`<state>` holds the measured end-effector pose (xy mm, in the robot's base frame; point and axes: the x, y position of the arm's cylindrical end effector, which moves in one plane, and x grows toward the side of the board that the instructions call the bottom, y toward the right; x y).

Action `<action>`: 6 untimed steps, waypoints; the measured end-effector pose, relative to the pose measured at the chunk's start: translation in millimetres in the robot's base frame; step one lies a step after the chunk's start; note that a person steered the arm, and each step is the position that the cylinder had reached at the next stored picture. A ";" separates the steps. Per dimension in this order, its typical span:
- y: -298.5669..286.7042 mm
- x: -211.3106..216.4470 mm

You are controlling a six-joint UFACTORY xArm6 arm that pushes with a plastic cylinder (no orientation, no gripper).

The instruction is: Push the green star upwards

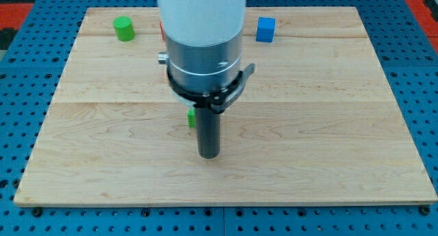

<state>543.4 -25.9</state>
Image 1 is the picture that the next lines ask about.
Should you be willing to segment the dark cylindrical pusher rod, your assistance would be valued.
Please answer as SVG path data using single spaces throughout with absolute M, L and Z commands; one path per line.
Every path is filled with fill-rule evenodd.
M 212 159 L 220 152 L 220 115 L 207 108 L 194 108 L 196 114 L 196 135 L 198 153 Z

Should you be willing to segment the black clamp with lever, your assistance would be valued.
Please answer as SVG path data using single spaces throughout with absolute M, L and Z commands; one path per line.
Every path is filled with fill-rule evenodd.
M 248 78 L 254 73 L 255 64 L 249 64 L 244 70 L 240 70 L 237 77 L 225 88 L 217 92 L 191 92 L 181 87 L 170 74 L 170 69 L 166 69 L 168 84 L 174 97 L 183 105 L 188 107 L 207 108 L 214 114 L 223 113 L 226 108 L 243 93 Z

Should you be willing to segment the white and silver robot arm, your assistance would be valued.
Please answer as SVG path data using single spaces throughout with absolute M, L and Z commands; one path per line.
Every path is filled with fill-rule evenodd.
M 198 153 L 220 152 L 220 115 L 244 91 L 254 64 L 241 68 L 246 0 L 157 0 L 166 52 L 159 63 L 173 94 L 194 109 Z

